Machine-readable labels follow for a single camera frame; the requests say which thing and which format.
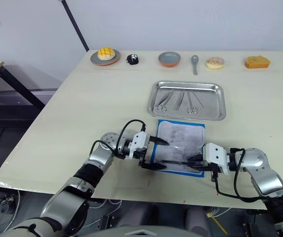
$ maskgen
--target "table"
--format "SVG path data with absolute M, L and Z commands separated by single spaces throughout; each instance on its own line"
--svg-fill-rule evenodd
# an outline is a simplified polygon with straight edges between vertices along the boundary
M 39 110 L 44 108 L 44 103 L 33 95 L 22 83 L 20 83 L 5 67 L 4 62 L 0 61 L 0 78 L 2 78 L 13 89 L 20 93 L 26 100 Z
M 182 51 L 180 64 L 165 68 L 159 51 L 121 51 L 121 59 L 107 67 L 93 65 L 89 51 L 59 87 L 0 169 L 0 187 L 55 193 L 87 158 L 92 143 L 106 132 L 119 133 L 131 119 L 147 124 L 156 134 L 158 119 L 147 113 L 152 85 L 159 80 L 213 82 L 224 90 L 227 115 L 205 124 L 206 142 L 226 149 L 257 147 L 283 178 L 283 52 Z M 136 53 L 139 64 L 125 62 Z M 198 75 L 190 58 L 200 57 Z M 267 69 L 247 69 L 244 58 L 263 55 Z M 208 57 L 226 60 L 211 71 Z M 140 129 L 136 124 L 131 129 Z M 210 173 L 204 178 L 155 172 L 138 167 L 137 160 L 115 159 L 93 197 L 265 209 L 261 201 L 245 203 L 217 195 Z M 220 189 L 233 194 L 233 174 L 220 174 Z M 239 174 L 243 196 L 256 196 L 247 173 Z

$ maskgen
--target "bowl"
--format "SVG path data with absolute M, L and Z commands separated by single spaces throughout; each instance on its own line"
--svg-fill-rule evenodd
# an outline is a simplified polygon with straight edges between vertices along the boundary
M 168 68 L 178 65 L 181 56 L 176 52 L 164 52 L 159 55 L 159 62 Z

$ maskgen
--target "yellow cable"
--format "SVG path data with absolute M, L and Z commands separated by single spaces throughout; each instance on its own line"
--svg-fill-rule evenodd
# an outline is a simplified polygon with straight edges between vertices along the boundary
M 211 218 L 214 220 L 214 222 L 216 222 L 216 224 L 219 226 L 219 228 L 220 228 L 226 235 L 228 234 L 228 232 L 221 226 L 221 224 L 216 220 L 215 217 L 213 217 L 210 213 L 208 213 L 208 216 L 211 217 Z

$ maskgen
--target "spoon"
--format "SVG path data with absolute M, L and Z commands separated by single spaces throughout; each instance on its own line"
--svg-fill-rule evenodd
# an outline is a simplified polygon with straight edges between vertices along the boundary
M 199 57 L 197 55 L 193 55 L 191 60 L 194 65 L 194 75 L 197 75 L 197 63 L 199 62 Z

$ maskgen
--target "stainless steel tray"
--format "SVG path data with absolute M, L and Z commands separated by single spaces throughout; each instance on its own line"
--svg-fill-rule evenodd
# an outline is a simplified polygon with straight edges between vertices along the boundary
M 164 97 L 169 100 L 159 105 Z M 213 83 L 158 81 L 152 87 L 147 110 L 159 118 L 221 121 L 226 116 L 224 91 Z

